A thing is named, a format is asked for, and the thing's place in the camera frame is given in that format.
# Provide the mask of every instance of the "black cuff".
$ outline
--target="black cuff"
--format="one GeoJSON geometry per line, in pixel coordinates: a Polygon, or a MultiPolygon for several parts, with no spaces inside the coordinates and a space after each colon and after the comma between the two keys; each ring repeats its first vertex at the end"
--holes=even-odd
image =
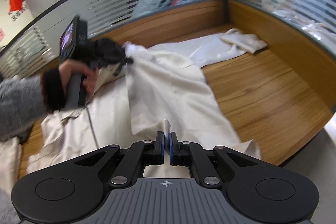
{"type": "Polygon", "coordinates": [[[55,111],[64,107],[64,95],[58,68],[46,71],[41,77],[44,103],[48,110],[55,111]]]}

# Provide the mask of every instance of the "black object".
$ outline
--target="black object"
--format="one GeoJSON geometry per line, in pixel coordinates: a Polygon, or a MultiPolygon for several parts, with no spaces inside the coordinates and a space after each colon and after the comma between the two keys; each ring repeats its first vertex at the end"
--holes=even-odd
{"type": "Polygon", "coordinates": [[[319,201],[294,172],[224,146],[204,150],[169,134],[173,165],[191,178],[142,178],[163,162],[164,135],[110,145],[21,178],[12,191],[24,223],[304,223],[319,201]]]}
{"type": "MultiPolygon", "coordinates": [[[[118,75],[126,63],[132,63],[126,57],[125,49],[109,39],[96,42],[87,38],[87,22],[75,16],[66,28],[60,39],[60,63],[67,59],[79,60],[86,63],[91,69],[107,67],[110,64],[119,64],[115,75],[118,75]]],[[[84,107],[86,91],[83,87],[85,77],[80,73],[72,74],[66,94],[64,109],[84,107]]]]}

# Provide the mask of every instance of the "gray sleeve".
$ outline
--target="gray sleeve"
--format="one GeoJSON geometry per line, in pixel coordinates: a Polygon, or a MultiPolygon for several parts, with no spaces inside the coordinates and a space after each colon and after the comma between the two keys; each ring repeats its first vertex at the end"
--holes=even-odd
{"type": "Polygon", "coordinates": [[[0,84],[0,141],[8,140],[47,115],[40,76],[0,84]]]}
{"type": "Polygon", "coordinates": [[[0,224],[18,224],[19,217],[13,207],[11,197],[0,189],[0,224]]]}

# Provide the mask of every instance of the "gray floor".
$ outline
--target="gray floor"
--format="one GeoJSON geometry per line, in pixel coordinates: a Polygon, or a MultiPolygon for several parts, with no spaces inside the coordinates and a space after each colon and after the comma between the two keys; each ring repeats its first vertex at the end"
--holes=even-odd
{"type": "Polygon", "coordinates": [[[314,224],[336,223],[336,146],[322,130],[285,168],[308,177],[320,192],[314,224]]]}

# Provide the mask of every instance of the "gray sweater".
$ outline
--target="gray sweater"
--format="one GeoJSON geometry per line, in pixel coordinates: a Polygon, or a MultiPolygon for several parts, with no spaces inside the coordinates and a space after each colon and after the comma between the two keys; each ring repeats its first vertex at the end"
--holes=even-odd
{"type": "MultiPolygon", "coordinates": [[[[64,103],[58,68],[41,76],[4,80],[0,83],[0,141],[17,136],[64,103]]],[[[10,196],[0,190],[0,224],[19,221],[10,196]]]]}

